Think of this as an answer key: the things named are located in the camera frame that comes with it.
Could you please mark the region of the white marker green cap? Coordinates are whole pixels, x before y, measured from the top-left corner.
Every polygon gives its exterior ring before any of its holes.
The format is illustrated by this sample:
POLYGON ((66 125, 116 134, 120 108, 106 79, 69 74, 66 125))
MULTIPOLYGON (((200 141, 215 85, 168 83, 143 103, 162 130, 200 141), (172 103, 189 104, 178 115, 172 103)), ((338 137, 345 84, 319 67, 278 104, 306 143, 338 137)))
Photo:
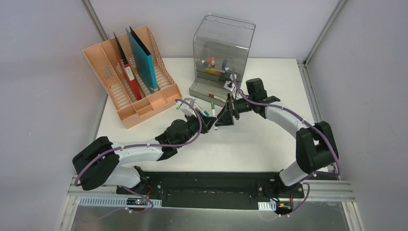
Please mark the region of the white marker green cap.
MULTIPOLYGON (((217 114, 216 114, 216 108, 215 108, 215 104, 211 103, 211 109, 212 109, 212 115, 213 117, 215 117, 217 119, 217 114)), ((217 131, 218 127, 216 125, 214 125, 214 130, 217 131)))

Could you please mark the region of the white marker dark red cap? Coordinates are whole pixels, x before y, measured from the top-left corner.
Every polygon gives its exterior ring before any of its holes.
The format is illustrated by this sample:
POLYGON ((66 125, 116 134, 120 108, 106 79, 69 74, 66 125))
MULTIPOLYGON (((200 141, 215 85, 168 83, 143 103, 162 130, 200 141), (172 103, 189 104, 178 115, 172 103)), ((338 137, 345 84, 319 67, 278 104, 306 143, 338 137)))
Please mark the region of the white marker dark red cap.
POLYGON ((223 103, 226 102, 225 99, 223 99, 223 98, 221 98, 221 97, 218 97, 218 96, 216 96, 216 95, 208 94, 208 96, 211 97, 211 98, 213 98, 213 99, 216 99, 216 100, 218 100, 218 101, 221 101, 221 102, 223 102, 223 103))

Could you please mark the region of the dark blue small bottle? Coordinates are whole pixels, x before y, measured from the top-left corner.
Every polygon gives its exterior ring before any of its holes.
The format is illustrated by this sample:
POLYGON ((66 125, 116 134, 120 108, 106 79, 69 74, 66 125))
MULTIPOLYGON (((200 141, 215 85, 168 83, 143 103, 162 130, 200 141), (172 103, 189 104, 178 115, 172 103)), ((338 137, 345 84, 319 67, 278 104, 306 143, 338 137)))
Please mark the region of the dark blue small bottle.
POLYGON ((221 69, 222 69, 222 70, 225 70, 227 62, 228 62, 227 59, 224 59, 224 60, 223 60, 222 65, 221 65, 221 69))

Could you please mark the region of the red orange small bottle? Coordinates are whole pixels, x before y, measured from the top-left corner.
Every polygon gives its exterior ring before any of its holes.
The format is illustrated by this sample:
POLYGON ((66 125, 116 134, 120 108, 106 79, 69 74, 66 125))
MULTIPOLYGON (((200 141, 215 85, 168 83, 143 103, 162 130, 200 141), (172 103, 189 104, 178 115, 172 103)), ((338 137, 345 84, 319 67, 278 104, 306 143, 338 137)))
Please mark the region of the red orange small bottle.
POLYGON ((211 63, 214 59, 215 59, 215 57, 211 57, 211 58, 207 59, 206 62, 211 63))

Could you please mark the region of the smoked clear drawer box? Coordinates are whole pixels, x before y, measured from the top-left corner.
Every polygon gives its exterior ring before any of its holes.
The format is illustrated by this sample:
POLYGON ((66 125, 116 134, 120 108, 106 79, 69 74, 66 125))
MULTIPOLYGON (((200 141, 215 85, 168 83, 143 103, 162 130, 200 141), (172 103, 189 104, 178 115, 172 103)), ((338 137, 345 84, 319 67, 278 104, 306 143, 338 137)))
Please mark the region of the smoked clear drawer box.
POLYGON ((223 99, 232 96, 224 89, 224 83, 231 81, 230 75, 236 75, 238 85, 241 84, 252 44, 256 24, 252 21, 208 13, 204 16, 193 38, 193 60, 195 79, 189 88, 190 95, 201 100, 223 107, 225 103, 213 99, 213 94, 223 99), (203 66, 201 60, 215 57, 214 70, 224 74, 214 75, 205 71, 211 64, 203 66), (227 72, 221 69, 224 59, 228 62, 227 72))

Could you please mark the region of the teal folder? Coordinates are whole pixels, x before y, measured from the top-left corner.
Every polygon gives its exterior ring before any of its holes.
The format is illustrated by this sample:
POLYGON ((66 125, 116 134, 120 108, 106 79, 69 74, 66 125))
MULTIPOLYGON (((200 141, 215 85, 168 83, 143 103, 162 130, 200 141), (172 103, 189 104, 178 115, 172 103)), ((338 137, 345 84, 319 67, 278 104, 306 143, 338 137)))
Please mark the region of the teal folder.
POLYGON ((126 29, 139 77, 150 93, 158 91, 153 56, 131 26, 126 29))

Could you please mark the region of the red folder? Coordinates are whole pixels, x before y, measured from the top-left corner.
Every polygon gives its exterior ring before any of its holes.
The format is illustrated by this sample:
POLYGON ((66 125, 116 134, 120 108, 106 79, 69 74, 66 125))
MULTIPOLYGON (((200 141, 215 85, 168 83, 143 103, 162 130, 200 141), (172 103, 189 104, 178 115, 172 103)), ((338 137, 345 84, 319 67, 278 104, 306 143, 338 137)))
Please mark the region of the red folder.
POLYGON ((133 96, 136 98, 137 101, 141 100, 142 95, 141 95, 139 87, 137 85, 133 70, 132 70, 132 68, 131 68, 131 66, 130 66, 127 58, 126 58, 126 55, 125 55, 125 53, 123 51, 123 48, 122 48, 122 46, 121 46, 121 44, 120 44, 120 42, 119 42, 119 40, 118 40, 115 33, 114 33, 114 37, 115 37, 115 43, 117 45, 117 50, 118 50, 118 52, 116 52, 115 54, 116 54, 116 57, 118 59, 119 66, 120 66, 120 68, 122 70, 122 73, 123 73, 123 75, 125 77, 125 80, 126 80, 127 84, 129 85, 129 87, 130 87, 130 89, 132 91, 133 96))

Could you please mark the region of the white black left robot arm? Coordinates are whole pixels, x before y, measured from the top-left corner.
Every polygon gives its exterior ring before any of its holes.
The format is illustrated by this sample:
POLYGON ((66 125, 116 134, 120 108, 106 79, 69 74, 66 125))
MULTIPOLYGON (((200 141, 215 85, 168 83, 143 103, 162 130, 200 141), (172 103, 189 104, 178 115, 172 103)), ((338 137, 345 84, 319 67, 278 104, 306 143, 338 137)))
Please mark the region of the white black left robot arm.
POLYGON ((104 184, 113 184, 127 187, 134 194, 142 194, 147 182, 141 168, 127 165, 171 158, 179 148, 207 133, 216 120, 216 117, 205 115, 177 119, 162 134, 143 142, 120 143, 110 141, 106 136, 99 137, 72 159, 77 172, 74 185, 90 191, 104 184))

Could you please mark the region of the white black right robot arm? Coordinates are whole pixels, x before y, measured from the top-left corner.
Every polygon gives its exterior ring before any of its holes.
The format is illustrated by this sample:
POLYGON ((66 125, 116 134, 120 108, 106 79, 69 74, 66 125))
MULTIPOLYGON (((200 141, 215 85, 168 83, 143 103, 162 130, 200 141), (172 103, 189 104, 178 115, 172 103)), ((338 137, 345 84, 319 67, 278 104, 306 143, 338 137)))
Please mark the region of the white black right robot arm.
POLYGON ((338 151, 327 122, 306 120, 286 107, 279 98, 268 96, 260 78, 246 81, 246 87, 248 93, 240 99, 227 98, 217 115, 216 126, 233 125, 241 113, 252 111, 276 123, 295 138, 295 161, 279 173, 273 184, 277 196, 287 196, 296 183, 324 167, 338 163, 338 151))

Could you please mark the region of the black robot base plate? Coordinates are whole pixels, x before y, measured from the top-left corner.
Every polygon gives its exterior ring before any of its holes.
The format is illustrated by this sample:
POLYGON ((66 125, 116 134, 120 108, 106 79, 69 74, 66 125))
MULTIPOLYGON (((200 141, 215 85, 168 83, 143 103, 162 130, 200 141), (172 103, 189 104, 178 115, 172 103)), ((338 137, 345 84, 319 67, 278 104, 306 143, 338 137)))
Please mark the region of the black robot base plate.
POLYGON ((133 188, 149 194, 163 207, 257 210, 259 202, 302 199, 298 183, 288 189, 277 186, 277 172, 145 172, 133 188))

